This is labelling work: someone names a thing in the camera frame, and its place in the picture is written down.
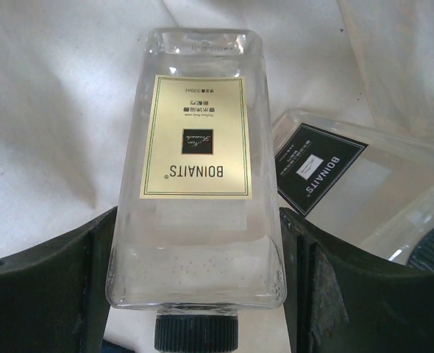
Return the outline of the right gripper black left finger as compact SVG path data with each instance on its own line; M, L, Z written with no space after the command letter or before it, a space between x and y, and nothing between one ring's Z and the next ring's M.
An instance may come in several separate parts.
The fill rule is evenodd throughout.
M0 258L0 352L100 352L117 209Z

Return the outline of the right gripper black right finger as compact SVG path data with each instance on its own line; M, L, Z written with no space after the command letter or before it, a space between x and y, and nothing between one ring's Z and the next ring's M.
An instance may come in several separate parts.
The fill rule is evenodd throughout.
M280 209L292 352L434 352L434 261L392 263Z

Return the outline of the small clear glass bottle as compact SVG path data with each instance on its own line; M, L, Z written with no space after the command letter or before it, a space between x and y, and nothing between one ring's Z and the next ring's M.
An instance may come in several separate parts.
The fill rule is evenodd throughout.
M272 127L282 206L370 254L434 271L434 145L301 110Z

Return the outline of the tall clear square bottle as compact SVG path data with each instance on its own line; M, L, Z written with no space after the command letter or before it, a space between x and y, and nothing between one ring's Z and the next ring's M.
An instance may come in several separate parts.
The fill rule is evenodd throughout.
M106 280L154 310L159 352L233 352L238 314L287 285L263 42L248 29L150 32Z

